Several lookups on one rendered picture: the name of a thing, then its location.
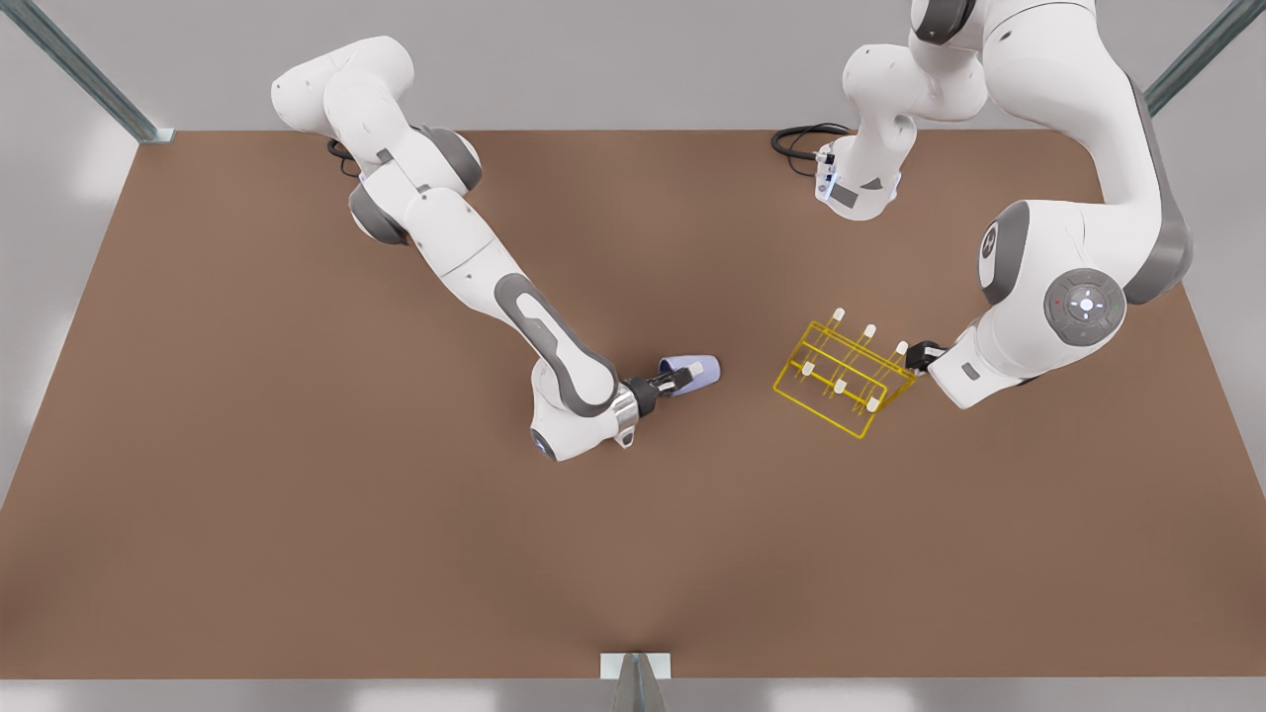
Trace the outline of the lavender blue cup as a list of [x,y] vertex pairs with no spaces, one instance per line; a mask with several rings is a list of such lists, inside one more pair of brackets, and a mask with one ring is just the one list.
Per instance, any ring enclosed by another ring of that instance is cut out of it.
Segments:
[[668,385],[661,388],[668,397],[681,397],[718,383],[720,364],[713,355],[679,355],[660,360],[660,372],[668,374]]

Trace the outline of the silver frame post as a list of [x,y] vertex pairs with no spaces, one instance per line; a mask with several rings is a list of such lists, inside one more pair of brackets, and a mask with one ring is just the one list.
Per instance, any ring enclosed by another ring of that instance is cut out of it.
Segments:
[[668,712],[660,682],[671,677],[670,652],[603,652],[598,677],[617,682],[613,712]]
[[1212,60],[1220,54],[1225,46],[1236,41],[1256,19],[1266,11],[1266,0],[1231,0],[1224,9],[1165,71],[1144,90],[1144,104],[1150,117],[1157,117],[1176,95],[1180,94]]
[[175,138],[172,128],[160,128],[119,90],[113,81],[66,35],[35,0],[0,0],[6,15],[24,35],[39,46],[63,71],[122,125],[139,144],[166,144]]

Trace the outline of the yellow wire cup holder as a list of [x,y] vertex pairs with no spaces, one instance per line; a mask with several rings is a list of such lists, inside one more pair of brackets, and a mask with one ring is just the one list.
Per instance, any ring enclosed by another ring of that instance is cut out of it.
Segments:
[[774,391],[861,440],[874,417],[915,383],[915,374],[905,367],[905,341],[885,353],[874,343],[876,326],[849,333],[846,314],[836,308],[829,319],[810,321],[774,379]]

